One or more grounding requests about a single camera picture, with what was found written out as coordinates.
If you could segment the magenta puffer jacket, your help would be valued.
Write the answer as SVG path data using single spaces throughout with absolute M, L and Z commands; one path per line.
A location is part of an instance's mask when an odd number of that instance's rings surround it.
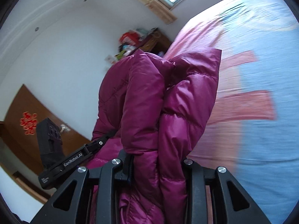
M 87 163 L 101 167 L 121 150 L 134 157 L 135 184 L 120 195 L 121 223 L 182 223 L 181 162 L 194 149 L 216 100 L 221 50 L 165 60 L 137 50 L 110 67 L 99 90 L 92 138 L 115 131 Z

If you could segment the brown wooden door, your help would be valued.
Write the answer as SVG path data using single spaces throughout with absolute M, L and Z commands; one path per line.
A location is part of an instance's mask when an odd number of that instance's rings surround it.
M 1 167 L 22 190 L 44 204 L 52 195 L 52 191 L 43 190 L 38 181 L 38 175 L 44 167 L 41 163 L 36 133 L 25 135 L 20 126 L 20 118 L 26 111 L 31 114 L 37 113 L 38 122 L 45 118 L 51 119 L 59 129 L 61 124 L 66 123 L 48 110 L 26 85 L 20 87 L 4 120 L 1 121 Z M 89 142 L 89 138 L 68 127 L 71 131 L 61 134 L 65 155 Z

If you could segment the red double happiness sticker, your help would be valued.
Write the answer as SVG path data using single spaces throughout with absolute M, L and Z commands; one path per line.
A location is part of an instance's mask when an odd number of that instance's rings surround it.
M 20 118 L 20 126 L 23 128 L 25 135 L 34 135 L 38 124 L 37 113 L 29 113 L 28 111 L 22 113 Z

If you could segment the pink and blue bed sheet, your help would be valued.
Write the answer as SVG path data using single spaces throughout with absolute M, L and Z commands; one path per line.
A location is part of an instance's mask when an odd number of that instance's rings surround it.
M 223 0 L 191 18 L 166 57 L 222 51 L 217 98 L 189 157 L 226 167 L 271 223 L 298 202 L 298 21 L 284 0 Z

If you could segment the white card box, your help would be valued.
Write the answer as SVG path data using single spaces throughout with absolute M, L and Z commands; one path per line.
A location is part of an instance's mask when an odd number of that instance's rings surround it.
M 105 60 L 106 60 L 106 62 L 108 62 L 110 64 L 115 64 L 115 63 L 117 63 L 119 61 L 116 56 L 112 56 L 112 55 L 108 55 L 105 58 Z

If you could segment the green cloth on desk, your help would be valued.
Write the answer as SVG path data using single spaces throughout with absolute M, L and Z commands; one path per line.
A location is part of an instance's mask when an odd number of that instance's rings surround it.
M 125 55 L 126 51 L 122 50 L 121 52 L 119 52 L 118 54 L 115 55 L 116 59 L 119 61 L 121 60 Z

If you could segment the red gift bag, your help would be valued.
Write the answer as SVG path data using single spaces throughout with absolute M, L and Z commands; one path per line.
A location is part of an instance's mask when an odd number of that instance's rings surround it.
M 128 31 L 128 32 L 124 33 L 119 38 L 119 42 L 121 44 L 128 43 L 132 46 L 138 45 L 139 44 L 139 34 L 134 31 L 133 32 Z

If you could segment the wooden desk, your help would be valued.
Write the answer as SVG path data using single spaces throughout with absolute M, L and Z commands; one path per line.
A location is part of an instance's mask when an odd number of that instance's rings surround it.
M 160 52 L 166 54 L 171 44 L 172 41 L 161 29 L 153 28 L 148 35 L 135 46 L 136 48 L 129 55 L 133 55 L 137 49 L 155 55 L 158 55 Z

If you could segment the left beige curtain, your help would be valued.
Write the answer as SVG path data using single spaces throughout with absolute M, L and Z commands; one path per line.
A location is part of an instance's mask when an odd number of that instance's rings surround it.
M 177 20 L 177 17 L 172 13 L 172 11 L 159 0 L 139 1 L 151 10 L 151 12 L 153 12 L 157 17 L 159 17 L 165 24 L 169 25 Z

